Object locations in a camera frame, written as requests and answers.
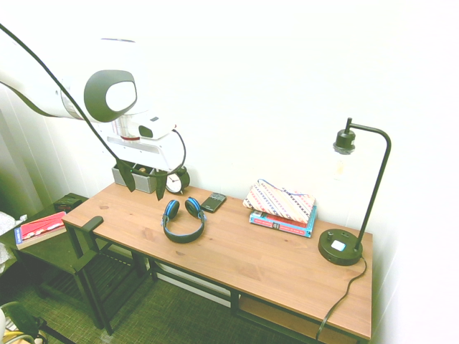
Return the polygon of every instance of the lamp arm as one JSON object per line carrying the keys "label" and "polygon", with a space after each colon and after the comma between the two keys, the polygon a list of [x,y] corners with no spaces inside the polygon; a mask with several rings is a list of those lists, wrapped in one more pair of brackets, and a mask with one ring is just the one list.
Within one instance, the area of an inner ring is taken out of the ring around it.
{"label": "lamp arm", "polygon": [[384,173],[384,169],[386,168],[387,160],[389,159],[389,154],[390,154],[390,150],[391,150],[391,147],[392,147],[392,143],[391,143],[390,137],[384,131],[382,131],[380,129],[376,129],[376,128],[372,128],[372,127],[366,127],[365,125],[359,125],[359,124],[353,124],[353,123],[348,123],[348,125],[349,125],[350,128],[360,129],[360,130],[364,130],[364,131],[369,131],[369,132],[372,132],[372,133],[380,134],[386,140],[386,152],[384,153],[384,158],[382,159],[381,168],[379,169],[379,173],[378,173],[378,178],[376,179],[376,183],[374,184],[372,197],[370,198],[370,202],[368,204],[368,209],[366,210],[364,223],[361,225],[359,238],[357,239],[357,243],[356,243],[356,246],[354,248],[354,249],[358,249],[360,244],[361,244],[361,240],[362,240],[362,238],[364,236],[366,224],[368,223],[368,219],[370,217],[370,213],[372,212],[373,203],[374,203],[374,200],[376,198],[376,194],[378,192],[378,188],[379,188],[379,185],[380,185],[381,180],[382,180],[382,175]]}

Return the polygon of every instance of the headphone ear cup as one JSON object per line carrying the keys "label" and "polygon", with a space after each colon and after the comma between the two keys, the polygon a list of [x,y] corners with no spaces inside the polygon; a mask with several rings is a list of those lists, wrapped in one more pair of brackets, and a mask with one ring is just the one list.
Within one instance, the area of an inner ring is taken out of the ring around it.
{"label": "headphone ear cup", "polygon": [[173,199],[169,203],[167,203],[166,210],[164,211],[164,214],[167,215],[170,220],[172,220],[176,215],[177,212],[179,211],[180,208],[180,203]]}
{"label": "headphone ear cup", "polygon": [[189,197],[185,201],[185,207],[186,207],[186,210],[190,213],[190,215],[192,215],[193,217],[199,218],[198,214],[201,211],[201,206],[199,205],[199,202],[196,199]]}

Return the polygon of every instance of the folded cloth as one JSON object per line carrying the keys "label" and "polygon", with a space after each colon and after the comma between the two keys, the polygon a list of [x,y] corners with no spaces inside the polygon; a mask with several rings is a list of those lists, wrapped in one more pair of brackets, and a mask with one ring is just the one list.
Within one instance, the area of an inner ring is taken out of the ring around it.
{"label": "folded cloth", "polygon": [[242,204],[250,209],[307,224],[315,201],[312,195],[279,189],[260,179]]}

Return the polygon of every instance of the small shelf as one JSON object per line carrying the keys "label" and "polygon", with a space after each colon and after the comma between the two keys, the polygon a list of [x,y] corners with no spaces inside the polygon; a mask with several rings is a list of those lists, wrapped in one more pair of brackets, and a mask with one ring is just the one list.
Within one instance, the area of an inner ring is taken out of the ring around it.
{"label": "small shelf", "polygon": [[[289,330],[285,333],[302,340],[300,336],[315,338],[319,325],[304,318],[269,306],[263,302],[241,295],[238,315],[266,327],[282,327]],[[357,344],[358,340],[350,338],[329,328],[322,330],[320,341],[326,344]]]}

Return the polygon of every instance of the wooden desk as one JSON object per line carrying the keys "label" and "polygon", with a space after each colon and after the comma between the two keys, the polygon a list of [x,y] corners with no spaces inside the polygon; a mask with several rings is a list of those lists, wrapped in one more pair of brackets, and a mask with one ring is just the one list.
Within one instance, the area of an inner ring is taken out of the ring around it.
{"label": "wooden desk", "polygon": [[[196,241],[169,241],[161,226],[167,203],[172,199],[180,201],[179,213],[168,228],[185,234],[195,231],[200,223],[187,213],[186,198],[192,196],[202,203],[210,193],[188,187],[183,196],[166,192],[157,201],[154,193],[131,193],[124,186],[112,184],[64,220],[83,226],[94,216],[102,216],[103,224],[94,230],[97,237],[214,282],[231,292],[234,314],[272,325],[281,332],[283,328],[293,330],[285,332],[313,343],[296,334],[315,337],[318,324],[343,296],[349,280],[364,270],[362,260],[341,267],[326,261],[318,252],[318,238],[323,231],[345,227],[317,221],[308,239],[255,226],[249,224],[250,210],[242,200],[228,197],[216,213],[206,213],[204,233]],[[347,230],[357,234],[353,229]],[[372,235],[366,233],[362,244],[368,270],[352,284],[349,295],[330,316],[320,337],[325,343],[366,343],[371,337]]]}

